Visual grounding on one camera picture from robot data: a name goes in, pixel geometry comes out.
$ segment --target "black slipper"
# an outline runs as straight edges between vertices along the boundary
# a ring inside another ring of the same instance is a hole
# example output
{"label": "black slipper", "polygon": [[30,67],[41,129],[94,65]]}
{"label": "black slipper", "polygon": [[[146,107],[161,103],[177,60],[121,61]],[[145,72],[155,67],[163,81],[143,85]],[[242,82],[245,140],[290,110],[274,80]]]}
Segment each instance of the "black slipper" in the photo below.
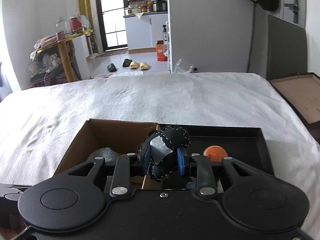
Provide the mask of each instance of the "black slipper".
{"label": "black slipper", "polygon": [[116,69],[115,65],[113,65],[113,63],[111,63],[108,66],[108,70],[109,70],[109,72],[116,72],[117,71],[117,69]]}
{"label": "black slipper", "polygon": [[123,67],[129,67],[130,64],[131,64],[131,62],[132,62],[132,59],[127,59],[127,58],[126,58],[126,59],[123,61],[122,66],[123,66]]}

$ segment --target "orange ball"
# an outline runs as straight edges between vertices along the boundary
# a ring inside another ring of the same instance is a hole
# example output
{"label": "orange ball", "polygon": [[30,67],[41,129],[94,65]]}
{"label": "orange ball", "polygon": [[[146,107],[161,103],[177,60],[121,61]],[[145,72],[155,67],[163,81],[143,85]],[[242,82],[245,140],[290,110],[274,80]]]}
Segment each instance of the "orange ball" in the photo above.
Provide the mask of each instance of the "orange ball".
{"label": "orange ball", "polygon": [[203,155],[209,157],[212,162],[221,162],[221,159],[228,156],[228,153],[222,147],[212,145],[204,150]]}

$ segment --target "bed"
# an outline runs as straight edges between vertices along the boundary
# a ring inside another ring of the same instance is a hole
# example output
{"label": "bed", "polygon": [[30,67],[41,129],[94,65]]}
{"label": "bed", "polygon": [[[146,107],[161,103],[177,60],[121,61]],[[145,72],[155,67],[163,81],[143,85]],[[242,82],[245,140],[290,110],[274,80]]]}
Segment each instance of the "bed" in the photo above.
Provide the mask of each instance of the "bed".
{"label": "bed", "polygon": [[9,95],[0,103],[0,183],[50,178],[89,118],[261,127],[275,175],[310,201],[303,230],[320,239],[320,147],[262,77],[178,73],[110,77]]}

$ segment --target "beige slipper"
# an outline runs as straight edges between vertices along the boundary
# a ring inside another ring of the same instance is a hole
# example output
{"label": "beige slipper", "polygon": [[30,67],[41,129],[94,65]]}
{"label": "beige slipper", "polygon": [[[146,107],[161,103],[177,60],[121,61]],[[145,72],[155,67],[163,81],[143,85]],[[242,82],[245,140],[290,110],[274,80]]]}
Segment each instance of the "beige slipper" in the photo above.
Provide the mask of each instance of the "beige slipper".
{"label": "beige slipper", "polygon": [[137,63],[137,62],[135,62],[135,61],[131,62],[131,63],[130,63],[130,67],[129,67],[129,68],[131,68],[131,69],[138,68],[138,63]]}
{"label": "beige slipper", "polygon": [[145,63],[145,62],[141,62],[141,63],[140,63],[140,69],[141,69],[141,70],[146,70],[146,69],[148,69],[148,68],[149,68],[149,66],[148,66],[147,63]]}

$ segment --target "gold table leg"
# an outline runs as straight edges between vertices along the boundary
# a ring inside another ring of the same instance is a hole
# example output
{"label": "gold table leg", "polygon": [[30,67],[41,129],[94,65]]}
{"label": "gold table leg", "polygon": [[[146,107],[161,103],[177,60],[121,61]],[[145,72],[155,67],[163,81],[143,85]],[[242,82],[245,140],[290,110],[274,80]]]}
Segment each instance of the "gold table leg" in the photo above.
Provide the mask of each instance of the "gold table leg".
{"label": "gold table leg", "polygon": [[67,44],[65,42],[60,42],[58,44],[58,48],[59,48],[59,54],[62,61],[62,66],[66,74],[67,80],[68,82],[74,82],[75,76],[73,74],[73,70],[72,70],[72,66],[71,66],[71,62],[68,54]]}

